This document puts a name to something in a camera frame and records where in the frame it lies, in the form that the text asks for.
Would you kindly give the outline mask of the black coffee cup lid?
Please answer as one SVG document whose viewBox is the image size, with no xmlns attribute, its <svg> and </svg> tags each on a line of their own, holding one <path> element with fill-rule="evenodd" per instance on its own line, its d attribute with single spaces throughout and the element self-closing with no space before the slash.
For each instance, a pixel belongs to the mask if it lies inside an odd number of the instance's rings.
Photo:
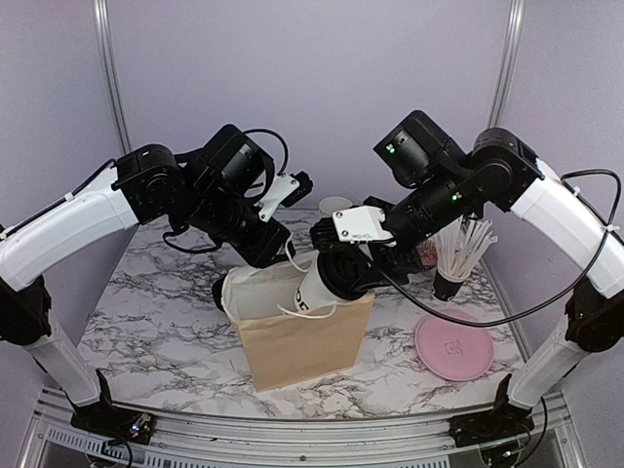
<svg viewBox="0 0 624 468">
<path fill-rule="evenodd" d="M 370 266 L 355 253 L 319 253 L 317 270 L 323 285 L 340 299 L 357 300 L 374 288 Z"/>
</svg>

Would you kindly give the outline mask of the white paper coffee cup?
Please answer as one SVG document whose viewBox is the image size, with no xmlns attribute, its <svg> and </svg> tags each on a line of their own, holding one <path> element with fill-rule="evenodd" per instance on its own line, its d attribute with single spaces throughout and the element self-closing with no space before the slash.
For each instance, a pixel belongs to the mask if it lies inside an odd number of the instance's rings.
<svg viewBox="0 0 624 468">
<path fill-rule="evenodd" d="M 310 315 L 314 310 L 324 307 L 329 307 L 332 312 L 334 307 L 346 302 L 346 299 L 331 292 L 323 283 L 319 269 L 319 256 L 316 255 L 295 290 L 295 313 Z"/>
</svg>

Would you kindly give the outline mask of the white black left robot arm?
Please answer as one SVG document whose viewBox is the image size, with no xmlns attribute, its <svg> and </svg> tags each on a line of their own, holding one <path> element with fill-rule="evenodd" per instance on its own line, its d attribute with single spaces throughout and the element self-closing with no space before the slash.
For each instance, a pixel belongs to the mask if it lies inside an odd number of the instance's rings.
<svg viewBox="0 0 624 468">
<path fill-rule="evenodd" d="M 26 350 L 60 386 L 75 427 L 145 443 L 154 418 L 122 409 L 107 381 L 91 368 L 52 311 L 47 270 L 118 231 L 166 217 L 164 241 L 189 228 L 231 246 L 255 268 L 283 259 L 288 230 L 274 218 L 301 186 L 276 166 L 248 131 L 222 127 L 203 147 L 175 154 L 149 144 L 105 162 L 78 188 L 1 233 L 1 335 Z"/>
</svg>

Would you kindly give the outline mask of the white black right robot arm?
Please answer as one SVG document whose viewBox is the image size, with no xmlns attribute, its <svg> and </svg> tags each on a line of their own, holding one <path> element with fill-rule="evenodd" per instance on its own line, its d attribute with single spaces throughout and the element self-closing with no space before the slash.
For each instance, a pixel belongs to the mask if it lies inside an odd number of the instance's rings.
<svg viewBox="0 0 624 468">
<path fill-rule="evenodd" d="M 368 198 L 332 216 L 331 250 L 347 269 L 332 289 L 335 295 L 390 284 L 407 252 L 461 216 L 481 215 L 486 204 L 532 225 L 580 268 L 563 292 L 562 318 L 528 361 L 499 383 L 492 408 L 449 423 L 460 447 L 523 433 L 545 393 L 622 337 L 622 239 L 565 176 L 507 130 L 481 132 L 467 152 L 415 110 L 374 150 L 408 194 L 393 205 Z"/>
</svg>

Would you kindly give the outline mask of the brown paper takeout bag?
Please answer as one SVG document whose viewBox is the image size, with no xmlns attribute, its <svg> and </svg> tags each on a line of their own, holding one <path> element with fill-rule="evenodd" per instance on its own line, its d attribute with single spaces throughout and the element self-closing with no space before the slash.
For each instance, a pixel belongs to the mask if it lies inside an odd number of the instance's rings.
<svg viewBox="0 0 624 468">
<path fill-rule="evenodd" d="M 263 392 L 350 369 L 368 326 L 374 293 L 310 315 L 295 313 L 294 293 L 315 251 L 258 269 L 226 274 L 224 312 L 238 331 L 256 391 Z"/>
</svg>

